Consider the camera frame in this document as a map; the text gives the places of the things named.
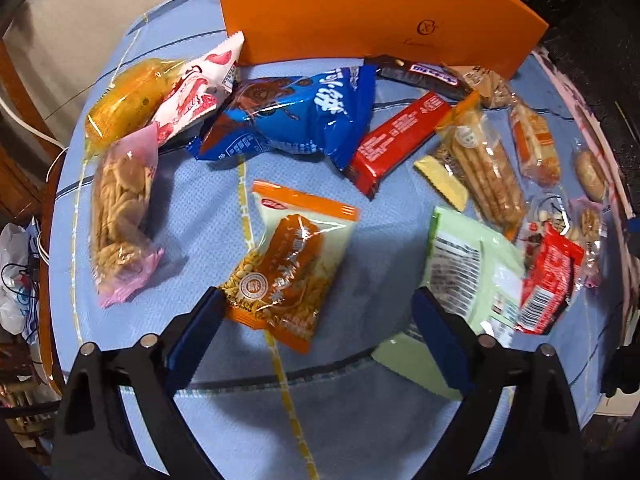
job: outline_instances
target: metal screw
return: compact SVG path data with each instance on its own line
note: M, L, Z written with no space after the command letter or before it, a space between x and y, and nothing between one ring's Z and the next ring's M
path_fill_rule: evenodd
M540 345L540 351L542 352L542 355L546 357L556 355L556 349L548 343L543 343L542 345Z
M158 336L156 334L146 334L140 338L140 344L145 348L151 348L158 342Z
M478 342L480 346L484 348L493 348L495 346L495 339L488 334L481 334L478 336Z
M80 347L80 353L82 355L91 355L92 353L94 353L94 350L95 350L95 345L93 343L84 343Z

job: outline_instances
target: red snack box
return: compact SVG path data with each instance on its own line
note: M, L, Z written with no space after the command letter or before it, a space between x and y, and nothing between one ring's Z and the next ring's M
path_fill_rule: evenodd
M584 258L582 247L564 238L550 224L543 227L546 232L534 266L522 283L516 326L516 330L533 334L545 333L562 314L561 304L565 299L570 301Z
M427 92L368 133L345 174L370 200L380 180L409 157L433 134L436 125L450 106L434 92Z

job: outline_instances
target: light green package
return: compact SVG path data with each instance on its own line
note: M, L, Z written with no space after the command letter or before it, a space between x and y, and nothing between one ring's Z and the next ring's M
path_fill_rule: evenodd
M522 254L500 233L453 209L434 209L420 286L429 287L442 307L462 316L475 333L510 346L523 275ZM433 393L460 398L446 385L415 325L380 344L373 358Z

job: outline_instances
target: blue snack bag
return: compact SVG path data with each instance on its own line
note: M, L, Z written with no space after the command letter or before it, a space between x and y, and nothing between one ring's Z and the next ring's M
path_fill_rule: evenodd
M376 67L366 65L245 81L187 150L198 160L271 150L321 152L343 170L368 129L375 79Z

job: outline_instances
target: orange and white snack bag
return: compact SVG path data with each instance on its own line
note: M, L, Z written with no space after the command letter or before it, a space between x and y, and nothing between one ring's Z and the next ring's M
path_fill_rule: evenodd
M358 210L260 180L252 191L265 231L220 286L227 317L305 353Z

